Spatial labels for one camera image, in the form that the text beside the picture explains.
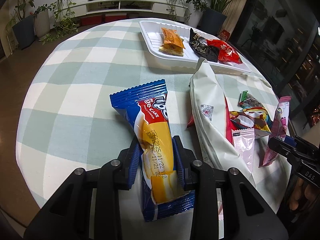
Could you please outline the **person's right hand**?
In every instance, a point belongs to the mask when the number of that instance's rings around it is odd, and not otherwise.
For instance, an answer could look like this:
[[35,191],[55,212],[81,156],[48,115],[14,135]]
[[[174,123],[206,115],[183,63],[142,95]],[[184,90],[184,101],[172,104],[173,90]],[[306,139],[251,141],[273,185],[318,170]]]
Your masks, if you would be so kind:
[[290,210],[295,211],[299,203],[298,201],[302,196],[304,196],[308,201],[313,202],[316,200],[317,196],[319,195],[319,188],[313,187],[312,185],[307,185],[306,188],[303,187],[304,180],[298,178],[293,193],[291,194],[289,207]]

